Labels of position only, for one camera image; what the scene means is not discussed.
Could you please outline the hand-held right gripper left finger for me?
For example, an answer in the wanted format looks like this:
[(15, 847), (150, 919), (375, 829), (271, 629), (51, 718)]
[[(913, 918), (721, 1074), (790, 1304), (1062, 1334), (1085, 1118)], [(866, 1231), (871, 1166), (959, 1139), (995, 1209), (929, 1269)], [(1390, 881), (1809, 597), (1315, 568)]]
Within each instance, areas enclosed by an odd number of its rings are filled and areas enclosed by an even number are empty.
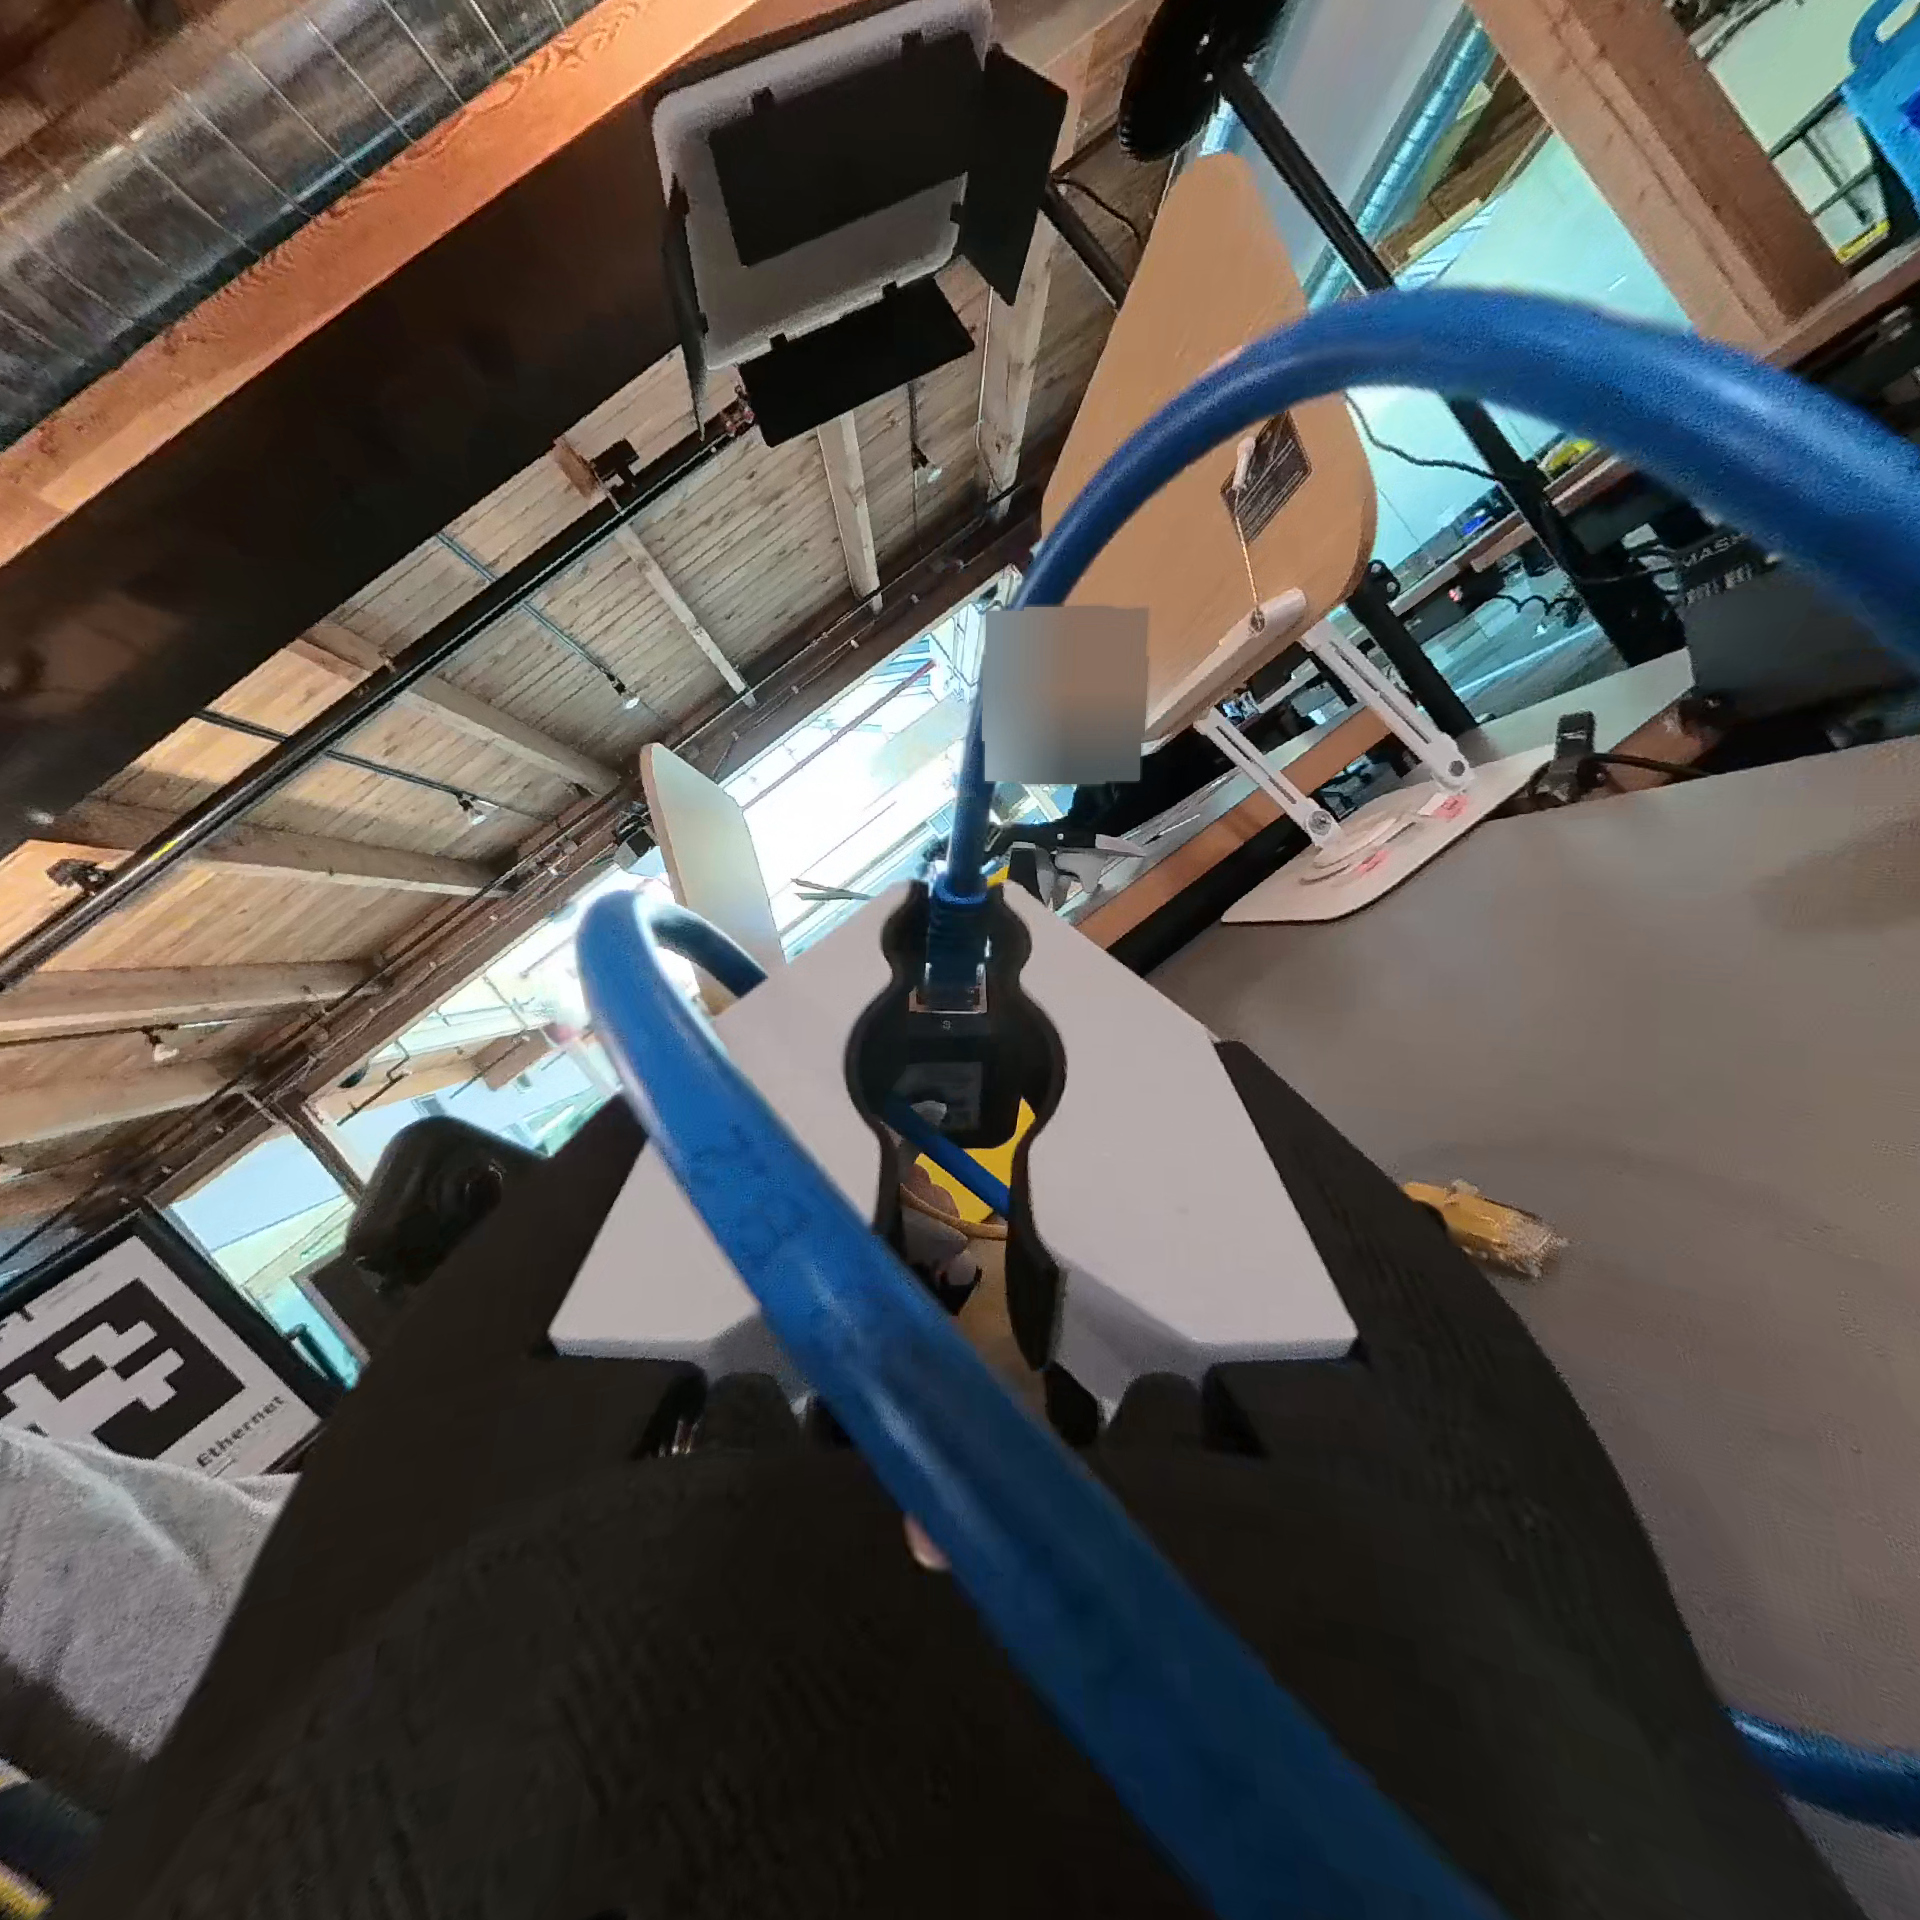
[(718, 1025), (658, 975), (636, 897), (595, 906), (578, 975), (646, 1145), (548, 1323), (558, 1354), (765, 1374), (793, 1401), (901, 1397), (922, 1290), (877, 1234), (891, 1150), (847, 1058), (907, 902), (889, 887)]

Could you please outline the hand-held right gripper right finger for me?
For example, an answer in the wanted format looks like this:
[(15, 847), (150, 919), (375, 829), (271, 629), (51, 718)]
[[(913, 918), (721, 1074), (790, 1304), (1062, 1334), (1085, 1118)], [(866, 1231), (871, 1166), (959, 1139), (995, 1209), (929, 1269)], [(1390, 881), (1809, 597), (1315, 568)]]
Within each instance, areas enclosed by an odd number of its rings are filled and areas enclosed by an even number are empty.
[(1062, 1045), (1027, 1199), (1061, 1275), (1043, 1338), (1113, 1415), (1145, 1377), (1343, 1360), (1358, 1341), (1211, 1034), (1014, 887), (1023, 995)]

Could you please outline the black ethernet port block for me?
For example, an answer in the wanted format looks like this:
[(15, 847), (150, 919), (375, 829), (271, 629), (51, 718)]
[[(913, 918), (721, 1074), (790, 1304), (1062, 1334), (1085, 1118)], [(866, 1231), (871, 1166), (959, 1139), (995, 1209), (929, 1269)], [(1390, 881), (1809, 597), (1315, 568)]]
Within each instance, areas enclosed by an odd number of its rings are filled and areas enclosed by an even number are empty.
[(941, 1137), (963, 1149), (1017, 1139), (1050, 1079), (1030, 1011), (993, 967), (959, 1008), (925, 1003), (917, 967), (894, 978), (871, 1008), (859, 1069), (883, 1114), (934, 1105)]

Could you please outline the person's left forearm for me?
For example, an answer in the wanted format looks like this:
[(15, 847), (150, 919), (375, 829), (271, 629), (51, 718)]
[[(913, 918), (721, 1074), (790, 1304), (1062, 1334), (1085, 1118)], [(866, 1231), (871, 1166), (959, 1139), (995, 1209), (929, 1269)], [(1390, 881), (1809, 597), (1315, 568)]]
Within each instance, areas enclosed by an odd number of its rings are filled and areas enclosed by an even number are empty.
[(298, 1488), (3, 1431), (3, 1751), (95, 1818), (173, 1729)]

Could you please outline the white stand with wooden board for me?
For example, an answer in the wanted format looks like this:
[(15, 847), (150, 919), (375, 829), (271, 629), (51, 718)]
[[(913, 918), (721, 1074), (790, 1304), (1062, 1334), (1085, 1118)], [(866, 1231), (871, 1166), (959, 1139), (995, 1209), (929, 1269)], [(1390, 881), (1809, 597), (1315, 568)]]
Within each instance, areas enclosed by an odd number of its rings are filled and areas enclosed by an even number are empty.
[(661, 743), (639, 747), (638, 771), (674, 902), (780, 971), (783, 950), (742, 807)]
[[(1191, 162), (1171, 186), (1046, 482), (1043, 531), (1098, 543), (1067, 593), (1143, 621), (1143, 753), (1210, 738), (1310, 849), (1231, 923), (1347, 922), (1396, 893), (1545, 769), (1475, 766), (1468, 713), (1390, 617), (1375, 664), (1333, 622), (1372, 586), (1375, 486), (1343, 398), (1278, 387), (1254, 347), (1306, 318), (1306, 290), (1251, 166)], [(1274, 765), (1227, 717), (1292, 645), (1358, 702), (1365, 745), (1411, 779), (1339, 822), (1302, 760)]]

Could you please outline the black white marker card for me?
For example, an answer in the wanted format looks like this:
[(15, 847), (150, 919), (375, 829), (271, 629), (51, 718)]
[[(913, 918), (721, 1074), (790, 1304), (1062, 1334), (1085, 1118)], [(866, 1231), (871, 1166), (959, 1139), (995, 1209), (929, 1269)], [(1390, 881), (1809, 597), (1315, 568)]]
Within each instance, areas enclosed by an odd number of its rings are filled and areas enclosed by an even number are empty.
[(3, 1307), (6, 1429), (241, 1481), (287, 1473), (345, 1399), (150, 1209), (6, 1282)]

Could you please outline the person's patterned sweater torso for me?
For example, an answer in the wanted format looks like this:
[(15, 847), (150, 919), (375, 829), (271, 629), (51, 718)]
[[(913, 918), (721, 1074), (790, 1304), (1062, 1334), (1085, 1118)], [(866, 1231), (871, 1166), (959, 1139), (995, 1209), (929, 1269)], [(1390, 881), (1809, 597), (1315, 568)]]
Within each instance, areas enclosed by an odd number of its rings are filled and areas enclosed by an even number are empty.
[(101, 1821), (3, 1761), (3, 1917), (43, 1917), (89, 1870)]

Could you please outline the white studio light panel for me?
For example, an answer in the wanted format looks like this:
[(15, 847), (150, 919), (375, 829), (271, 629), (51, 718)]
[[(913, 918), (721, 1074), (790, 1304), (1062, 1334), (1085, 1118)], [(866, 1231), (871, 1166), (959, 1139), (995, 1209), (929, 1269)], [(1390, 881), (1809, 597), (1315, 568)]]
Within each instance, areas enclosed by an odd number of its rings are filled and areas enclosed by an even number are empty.
[(1067, 89), (998, 45), (989, 6), (851, 6), (646, 107), (687, 394), (734, 373), (780, 449), (972, 354), (956, 259), (1017, 301)]

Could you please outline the black fan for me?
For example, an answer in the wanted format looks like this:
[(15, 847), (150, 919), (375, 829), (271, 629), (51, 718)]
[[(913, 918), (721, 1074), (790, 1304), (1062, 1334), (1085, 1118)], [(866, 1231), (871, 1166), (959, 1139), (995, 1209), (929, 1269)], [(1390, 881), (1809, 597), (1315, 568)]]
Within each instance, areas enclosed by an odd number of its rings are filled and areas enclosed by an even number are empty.
[(1159, 6), (1119, 91), (1119, 147), (1135, 161), (1177, 153), (1218, 106), (1221, 83), (1262, 55), (1285, 10), (1285, 3)]

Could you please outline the blue plastic object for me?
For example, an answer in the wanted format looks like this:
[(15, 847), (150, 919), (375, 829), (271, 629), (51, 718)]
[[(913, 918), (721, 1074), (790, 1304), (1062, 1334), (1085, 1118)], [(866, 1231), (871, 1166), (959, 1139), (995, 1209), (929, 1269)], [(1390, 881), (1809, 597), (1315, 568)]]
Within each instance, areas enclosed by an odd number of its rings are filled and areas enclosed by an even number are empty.
[(1873, 3), (1847, 45), (1841, 96), (1876, 155), (1887, 241), (1917, 237), (1917, 6)]

